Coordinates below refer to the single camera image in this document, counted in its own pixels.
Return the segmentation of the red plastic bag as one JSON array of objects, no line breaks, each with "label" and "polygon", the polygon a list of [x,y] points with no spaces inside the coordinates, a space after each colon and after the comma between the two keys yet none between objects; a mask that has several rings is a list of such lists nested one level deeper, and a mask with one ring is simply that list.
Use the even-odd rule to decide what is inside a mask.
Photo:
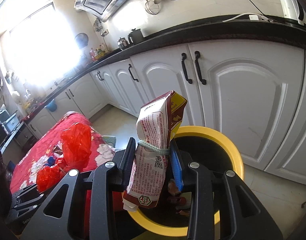
[{"label": "red plastic bag", "polygon": [[37,172],[37,190],[42,193],[55,186],[70,169],[82,171],[91,155],[90,126],[74,123],[61,133],[63,156],[51,167],[45,166]]}]

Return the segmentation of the blue hanging basin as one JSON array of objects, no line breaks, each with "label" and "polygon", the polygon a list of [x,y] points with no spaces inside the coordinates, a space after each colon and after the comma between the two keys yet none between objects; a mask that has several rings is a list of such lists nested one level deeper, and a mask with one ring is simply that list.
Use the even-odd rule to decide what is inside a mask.
[{"label": "blue hanging basin", "polygon": [[55,102],[55,99],[50,101],[46,106],[46,109],[48,109],[50,112],[55,112],[57,110],[57,104]]}]

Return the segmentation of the white electric kettle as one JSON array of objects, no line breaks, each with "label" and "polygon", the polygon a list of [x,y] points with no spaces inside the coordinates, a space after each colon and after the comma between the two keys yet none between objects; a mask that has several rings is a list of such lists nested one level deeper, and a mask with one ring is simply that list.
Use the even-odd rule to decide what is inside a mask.
[{"label": "white electric kettle", "polygon": [[304,25],[304,10],[298,0],[280,0],[284,18],[297,21]]}]

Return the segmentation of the steel teapot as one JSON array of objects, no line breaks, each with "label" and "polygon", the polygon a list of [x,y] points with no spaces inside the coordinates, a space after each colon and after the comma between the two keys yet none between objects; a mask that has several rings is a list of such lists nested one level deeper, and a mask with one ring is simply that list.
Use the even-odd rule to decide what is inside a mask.
[{"label": "steel teapot", "polygon": [[121,37],[120,39],[118,39],[118,47],[121,49],[121,50],[124,50],[124,49],[127,49],[129,48],[129,42],[126,38],[124,37]]}]

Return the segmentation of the red floral tablecloth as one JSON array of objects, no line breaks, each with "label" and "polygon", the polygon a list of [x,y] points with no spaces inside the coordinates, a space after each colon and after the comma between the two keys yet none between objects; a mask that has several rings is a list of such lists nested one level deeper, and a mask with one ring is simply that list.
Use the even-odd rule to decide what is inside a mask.
[{"label": "red floral tablecloth", "polygon": [[[47,163],[49,157],[62,156],[62,131],[74,123],[92,126],[84,115],[78,112],[67,112],[42,138],[27,152],[15,166],[10,182],[10,191],[15,193],[29,185],[36,183],[37,172]],[[104,142],[103,137],[91,128],[91,154],[87,158],[87,165],[81,172],[95,170],[98,166],[113,159],[115,149]]]}]

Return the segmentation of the yellow black trash bin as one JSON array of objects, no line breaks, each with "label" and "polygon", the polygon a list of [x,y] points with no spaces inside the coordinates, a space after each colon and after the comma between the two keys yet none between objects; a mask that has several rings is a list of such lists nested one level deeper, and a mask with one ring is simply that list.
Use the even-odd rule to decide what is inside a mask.
[{"label": "yellow black trash bin", "polygon": [[[236,146],[222,133],[202,126],[182,126],[174,136],[178,148],[189,152],[192,159],[209,170],[223,173],[235,171],[244,178],[244,166]],[[176,214],[176,209],[167,200],[168,182],[173,178],[171,165],[167,166],[166,178],[156,207],[139,207],[129,211],[131,218],[144,229],[167,237],[184,237],[188,232],[189,219]]]}]

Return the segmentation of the black kitchen countertop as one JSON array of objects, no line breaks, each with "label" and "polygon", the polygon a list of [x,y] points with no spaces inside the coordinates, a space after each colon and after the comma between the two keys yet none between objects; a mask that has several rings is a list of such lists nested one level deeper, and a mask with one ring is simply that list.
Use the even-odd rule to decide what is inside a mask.
[{"label": "black kitchen countertop", "polygon": [[96,62],[88,64],[84,70],[74,75],[63,87],[57,88],[43,99],[37,109],[23,119],[24,123],[29,124],[44,109],[45,105],[84,75],[108,64],[116,63],[150,50],[198,41],[227,39],[272,41],[306,50],[306,27],[299,24],[278,22],[276,20],[272,22],[251,20],[223,22],[221,16],[216,16],[214,19],[216,20],[215,22],[209,22],[205,18],[167,28],[149,35],[139,44],[124,50],[116,49]]}]

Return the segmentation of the red white snack bag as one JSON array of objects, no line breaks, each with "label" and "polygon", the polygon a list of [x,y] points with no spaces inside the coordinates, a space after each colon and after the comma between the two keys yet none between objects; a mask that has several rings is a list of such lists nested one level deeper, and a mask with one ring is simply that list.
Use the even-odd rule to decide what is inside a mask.
[{"label": "red white snack bag", "polygon": [[123,193],[124,209],[157,205],[165,181],[170,142],[182,124],[187,100],[174,90],[141,107],[136,122],[138,146],[130,181]]}]

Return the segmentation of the white power strip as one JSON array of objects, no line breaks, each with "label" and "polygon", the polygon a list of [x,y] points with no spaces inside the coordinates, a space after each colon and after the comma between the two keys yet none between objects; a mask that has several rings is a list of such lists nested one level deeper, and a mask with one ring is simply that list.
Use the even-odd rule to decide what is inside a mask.
[{"label": "white power strip", "polygon": [[253,14],[250,12],[245,12],[239,15],[236,15],[234,17],[231,17],[229,19],[223,20],[222,22],[230,22],[234,20],[250,20],[250,21],[259,21],[259,22],[273,22],[274,20],[271,18],[268,18],[265,15],[262,14]]}]

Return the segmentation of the black cooking pot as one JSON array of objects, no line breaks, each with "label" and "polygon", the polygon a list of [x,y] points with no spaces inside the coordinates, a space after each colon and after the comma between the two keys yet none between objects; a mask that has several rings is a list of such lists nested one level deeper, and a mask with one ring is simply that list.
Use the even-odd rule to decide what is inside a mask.
[{"label": "black cooking pot", "polygon": [[132,29],[128,34],[128,41],[130,45],[135,45],[143,42],[145,40],[141,29]]}]

